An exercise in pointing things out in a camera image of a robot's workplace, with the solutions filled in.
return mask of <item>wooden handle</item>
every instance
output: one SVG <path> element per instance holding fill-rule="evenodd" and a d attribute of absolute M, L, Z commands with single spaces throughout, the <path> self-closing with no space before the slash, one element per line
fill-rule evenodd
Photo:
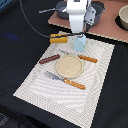
<path fill-rule="evenodd" d="M 96 62 L 98 61 L 97 59 L 90 58 L 90 57 L 83 56 L 83 55 L 78 55 L 78 57 L 79 57 L 80 59 L 87 60 L 87 61 L 91 61 L 91 62 L 94 62 L 94 63 L 96 63 Z"/>
<path fill-rule="evenodd" d="M 42 59 L 42 60 L 39 61 L 39 63 L 40 64 L 44 64 L 44 63 L 47 63 L 49 61 L 56 60 L 58 58 L 60 58 L 60 55 L 59 54 L 54 55 L 54 56 L 51 56 L 51 57 L 48 57 L 48 58 L 45 58 L 45 59 Z"/>
<path fill-rule="evenodd" d="M 67 79 L 64 79 L 64 83 L 70 84 L 70 85 L 75 86 L 75 87 L 80 88 L 80 89 L 85 89 L 85 88 L 86 88 L 86 87 L 85 87 L 84 85 L 82 85 L 82 84 L 79 84 L 79 83 L 76 83 L 76 82 L 73 82 L 73 81 L 67 80 Z"/>

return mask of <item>knife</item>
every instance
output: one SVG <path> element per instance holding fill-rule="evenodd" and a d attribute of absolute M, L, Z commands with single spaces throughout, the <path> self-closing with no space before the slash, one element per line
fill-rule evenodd
<path fill-rule="evenodd" d="M 70 53 L 70 52 L 63 51 L 63 50 L 59 50 L 59 51 L 64 53 L 64 54 L 78 56 L 80 59 L 91 61 L 91 62 L 94 62 L 94 63 L 96 63 L 98 61 L 97 59 L 94 59 L 94 58 L 91 58 L 91 57 L 87 57 L 87 56 L 83 56 L 83 55 L 77 55 L 77 54 L 73 54 L 73 53 Z"/>

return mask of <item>beige plate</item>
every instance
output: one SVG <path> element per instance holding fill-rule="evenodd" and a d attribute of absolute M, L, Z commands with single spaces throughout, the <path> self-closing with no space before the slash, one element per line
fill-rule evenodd
<path fill-rule="evenodd" d="M 75 78 L 83 72 L 83 62 L 77 56 L 66 55 L 57 61 L 56 70 L 64 78 Z"/>

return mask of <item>striped placemat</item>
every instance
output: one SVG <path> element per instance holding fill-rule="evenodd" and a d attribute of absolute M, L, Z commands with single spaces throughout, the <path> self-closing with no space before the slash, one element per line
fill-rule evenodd
<path fill-rule="evenodd" d="M 98 59 L 97 63 L 83 60 L 84 72 L 73 79 L 85 85 L 85 90 L 47 78 L 46 71 L 59 75 L 55 69 L 57 60 L 54 60 L 42 65 L 37 63 L 14 96 L 81 128 L 90 128 L 114 45 L 87 38 L 85 50 L 78 52 L 73 50 L 74 40 L 75 36 L 68 37 L 68 43 L 50 44 L 41 59 L 56 54 L 64 56 L 59 50 Z"/>

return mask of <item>black table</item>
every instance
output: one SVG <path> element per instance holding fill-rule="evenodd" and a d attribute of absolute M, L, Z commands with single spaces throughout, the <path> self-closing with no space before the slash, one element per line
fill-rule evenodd
<path fill-rule="evenodd" d="M 54 8 L 60 0 L 23 0 L 23 7 L 33 27 L 45 35 L 68 29 L 49 25 Z M 91 128 L 128 127 L 128 44 L 86 34 L 87 38 L 114 44 Z M 36 119 L 52 128 L 78 128 L 74 124 L 13 96 L 45 50 L 49 39 L 38 35 L 28 25 L 15 0 L 0 12 L 0 105 Z"/>

